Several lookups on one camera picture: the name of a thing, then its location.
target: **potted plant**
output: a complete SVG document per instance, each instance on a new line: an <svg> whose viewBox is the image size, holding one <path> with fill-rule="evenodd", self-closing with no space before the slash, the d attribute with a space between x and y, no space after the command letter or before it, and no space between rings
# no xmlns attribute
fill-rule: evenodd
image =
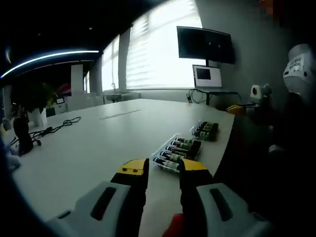
<svg viewBox="0 0 316 237"><path fill-rule="evenodd" d="M21 83L15 89L14 97L18 107L28 112L29 121L33 121L34 126L47 124L46 107L57 98L48 84L38 81Z"/></svg>

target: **table surface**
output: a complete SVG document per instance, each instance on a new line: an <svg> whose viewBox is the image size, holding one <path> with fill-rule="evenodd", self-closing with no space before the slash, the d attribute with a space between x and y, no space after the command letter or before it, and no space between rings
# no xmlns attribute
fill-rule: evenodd
<svg viewBox="0 0 316 237"><path fill-rule="evenodd" d="M119 167L150 158L174 134L191 137L199 120L219 123L216 142L204 142L199 161L215 174L227 146L234 115L206 105L137 99L47 118L56 127L81 116L79 123L41 138L42 146L21 157L13 173L20 191L38 216L48 221L96 187ZM179 177L150 163L140 237L160 237L175 213L181 213Z"/></svg>

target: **ceiling light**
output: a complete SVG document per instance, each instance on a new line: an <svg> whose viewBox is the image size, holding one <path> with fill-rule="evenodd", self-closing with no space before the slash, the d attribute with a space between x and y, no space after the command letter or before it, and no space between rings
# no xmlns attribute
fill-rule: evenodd
<svg viewBox="0 0 316 237"><path fill-rule="evenodd" d="M60 56L60 55L65 55L65 54L75 54L75 53L98 53L99 51L98 50L81 50L81 51L69 51L69 52L62 52L62 53L54 53L54 54L49 54L49 55L45 55L45 56L42 56L42 57L39 57L39 58L35 58L35 59L31 59L29 61L26 61L24 63L21 63L19 64L18 66L15 66L14 68L11 68L10 70L8 70L7 72L5 72L1 78L3 78L4 76L8 75L9 73L11 73L12 71L14 71L15 69L19 68L19 67L22 67L26 64L29 64L29 63L32 63L32 62L35 62L37 60L41 60L41 59L44 59L44 58L50 58L50 57L55 57L55 56Z"/></svg>

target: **window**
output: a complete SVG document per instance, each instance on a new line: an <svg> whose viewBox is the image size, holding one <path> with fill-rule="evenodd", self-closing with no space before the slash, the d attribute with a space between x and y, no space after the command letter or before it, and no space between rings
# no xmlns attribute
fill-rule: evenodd
<svg viewBox="0 0 316 237"><path fill-rule="evenodd" d="M119 87L119 36L117 36L102 55L102 90L112 90L112 83Z"/></svg>
<svg viewBox="0 0 316 237"><path fill-rule="evenodd" d="M83 79L83 90L90 93L90 72L87 72Z"/></svg>
<svg viewBox="0 0 316 237"><path fill-rule="evenodd" d="M205 66L206 61L179 58L177 26L201 27L194 0L170 0L134 22L127 89L194 87L192 64Z"/></svg>

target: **computer monitor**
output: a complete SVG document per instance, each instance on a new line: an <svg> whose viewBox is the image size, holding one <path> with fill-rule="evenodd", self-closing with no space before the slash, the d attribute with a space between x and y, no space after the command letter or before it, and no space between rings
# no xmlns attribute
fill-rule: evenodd
<svg viewBox="0 0 316 237"><path fill-rule="evenodd" d="M229 34L183 26L177 26L177 34L180 58L235 63L235 53Z"/></svg>
<svg viewBox="0 0 316 237"><path fill-rule="evenodd" d="M219 68L193 65L195 88L222 87Z"/></svg>

